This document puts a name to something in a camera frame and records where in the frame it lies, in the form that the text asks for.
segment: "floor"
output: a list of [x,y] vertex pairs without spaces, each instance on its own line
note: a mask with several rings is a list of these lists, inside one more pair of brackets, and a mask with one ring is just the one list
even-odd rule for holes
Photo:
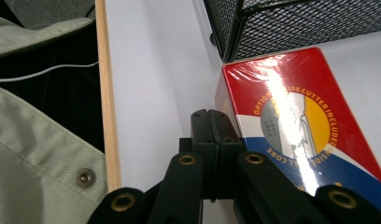
[[[5,0],[28,29],[41,29],[58,21],[86,17],[94,0]],[[88,16],[94,18],[94,10]]]

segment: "metal snap button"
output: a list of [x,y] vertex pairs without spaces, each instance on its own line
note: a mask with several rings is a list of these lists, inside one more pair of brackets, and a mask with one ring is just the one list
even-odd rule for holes
[[95,173],[93,170],[84,168],[77,173],[77,184],[81,188],[88,188],[95,182]]

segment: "white cord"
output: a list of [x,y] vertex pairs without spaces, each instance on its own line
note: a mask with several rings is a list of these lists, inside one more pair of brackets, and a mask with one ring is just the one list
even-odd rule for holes
[[32,77],[37,77],[37,76],[40,76],[40,75],[43,75],[51,70],[54,70],[54,69],[57,69],[57,68],[61,68],[61,67],[92,67],[92,66],[95,66],[97,63],[91,63],[91,64],[60,64],[60,65],[55,65],[55,66],[52,66],[50,68],[47,68],[43,71],[40,71],[40,72],[37,72],[37,73],[34,73],[34,74],[31,74],[31,75],[27,75],[25,77],[12,77],[12,78],[0,78],[0,82],[14,82],[14,81],[22,81],[22,80],[25,80],[25,79],[28,79],[28,78],[32,78]]

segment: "black wire mesh basket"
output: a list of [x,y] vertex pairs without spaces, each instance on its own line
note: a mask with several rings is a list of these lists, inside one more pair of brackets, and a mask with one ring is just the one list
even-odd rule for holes
[[205,0],[205,8],[225,63],[381,31],[381,0]]

